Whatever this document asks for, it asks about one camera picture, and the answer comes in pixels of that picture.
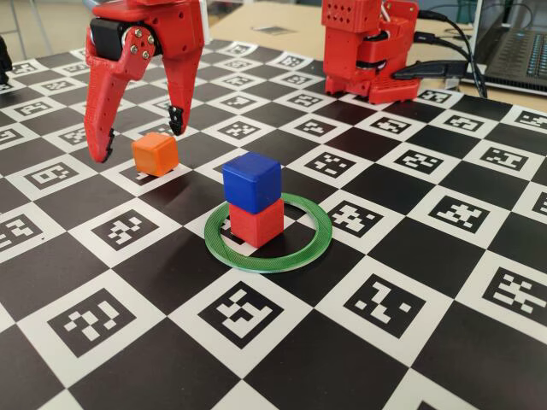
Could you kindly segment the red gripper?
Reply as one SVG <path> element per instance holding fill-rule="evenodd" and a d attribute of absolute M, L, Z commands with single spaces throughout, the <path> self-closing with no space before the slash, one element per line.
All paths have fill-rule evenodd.
<path fill-rule="evenodd" d="M 202 6 L 198 1 L 90 1 L 93 19 L 86 34 L 90 68 L 85 135 L 91 158 L 105 162 L 112 126 L 131 80 L 140 80 L 152 56 L 163 53 L 168 80 L 169 125 L 181 135 L 191 112 L 203 50 Z"/>

